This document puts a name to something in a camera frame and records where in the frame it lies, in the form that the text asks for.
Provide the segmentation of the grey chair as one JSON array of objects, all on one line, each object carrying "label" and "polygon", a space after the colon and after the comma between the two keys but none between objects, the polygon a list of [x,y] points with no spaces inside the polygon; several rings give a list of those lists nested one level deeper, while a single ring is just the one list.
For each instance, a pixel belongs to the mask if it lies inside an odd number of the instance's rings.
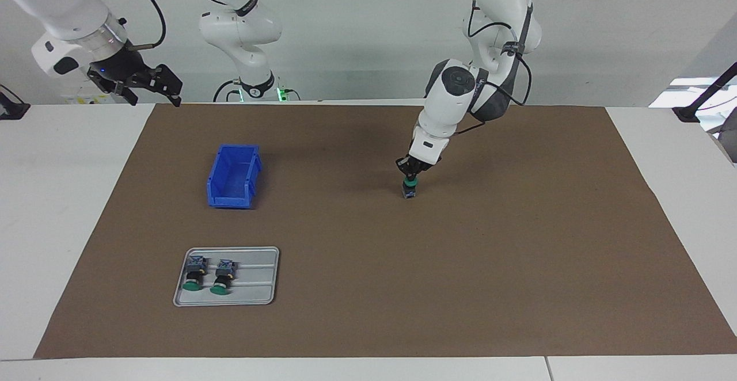
[{"label": "grey chair", "polygon": [[711,136],[719,150],[737,167],[737,128],[728,128],[726,124],[709,129]]}]

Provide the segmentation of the black table clamp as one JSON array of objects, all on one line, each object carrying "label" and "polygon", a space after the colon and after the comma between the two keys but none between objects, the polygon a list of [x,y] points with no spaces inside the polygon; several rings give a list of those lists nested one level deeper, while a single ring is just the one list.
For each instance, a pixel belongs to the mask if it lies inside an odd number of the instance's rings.
[{"label": "black table clamp", "polygon": [[0,120],[20,120],[31,105],[0,83]]}]

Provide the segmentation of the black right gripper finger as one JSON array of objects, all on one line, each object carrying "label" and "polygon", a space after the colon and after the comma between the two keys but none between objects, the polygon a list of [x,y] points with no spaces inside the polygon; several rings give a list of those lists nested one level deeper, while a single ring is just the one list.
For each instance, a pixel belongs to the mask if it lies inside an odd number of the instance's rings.
[{"label": "black right gripper finger", "polygon": [[136,106],[139,102],[139,97],[124,82],[107,80],[93,68],[89,68],[86,75],[101,92],[119,96],[131,106]]},{"label": "black right gripper finger", "polygon": [[183,83],[165,64],[140,72],[138,85],[148,92],[165,96],[173,106],[181,106]]}]

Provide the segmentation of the brown paper mat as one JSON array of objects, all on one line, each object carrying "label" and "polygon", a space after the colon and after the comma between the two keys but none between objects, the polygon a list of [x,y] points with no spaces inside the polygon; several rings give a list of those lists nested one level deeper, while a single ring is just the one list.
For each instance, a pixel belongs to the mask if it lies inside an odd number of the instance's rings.
[{"label": "brown paper mat", "polygon": [[[606,110],[524,106],[405,199],[410,106],[158,105],[35,352],[77,357],[737,353]],[[208,205],[255,144],[250,209]],[[273,302],[176,307],[195,247],[280,250]]]}]

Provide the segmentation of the black angled stand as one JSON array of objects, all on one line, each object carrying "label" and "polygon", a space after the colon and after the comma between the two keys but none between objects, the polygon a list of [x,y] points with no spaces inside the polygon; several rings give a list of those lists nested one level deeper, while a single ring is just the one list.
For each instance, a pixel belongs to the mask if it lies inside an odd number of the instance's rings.
[{"label": "black angled stand", "polygon": [[674,114],[681,122],[685,123],[700,123],[697,118],[697,112],[700,110],[706,101],[710,100],[716,93],[722,88],[726,87],[727,83],[737,76],[737,61],[729,66],[722,75],[720,75],[714,82],[712,82],[704,92],[690,103],[689,106],[675,106],[672,109]]}]

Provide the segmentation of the blue plastic bin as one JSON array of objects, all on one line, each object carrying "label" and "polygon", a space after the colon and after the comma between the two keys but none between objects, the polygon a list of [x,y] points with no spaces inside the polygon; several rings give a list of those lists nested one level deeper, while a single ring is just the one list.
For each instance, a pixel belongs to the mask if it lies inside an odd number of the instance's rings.
[{"label": "blue plastic bin", "polygon": [[206,182],[208,205],[223,209],[250,209],[262,170],[258,145],[223,143],[214,157]]}]

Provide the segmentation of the grey metal tray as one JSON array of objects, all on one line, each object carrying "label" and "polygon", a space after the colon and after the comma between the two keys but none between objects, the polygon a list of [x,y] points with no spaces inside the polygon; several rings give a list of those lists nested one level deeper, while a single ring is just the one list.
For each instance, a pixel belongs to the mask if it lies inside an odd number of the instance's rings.
[{"label": "grey metal tray", "polygon": [[[204,277],[203,288],[199,291],[181,288],[184,283],[183,268],[187,256],[208,258],[208,273]],[[276,293],[279,257],[280,250],[274,246],[191,248],[187,250],[181,265],[173,303],[176,307],[268,305],[273,302]],[[237,263],[235,278],[231,282],[228,295],[214,295],[210,292],[219,260],[233,260]]]}]

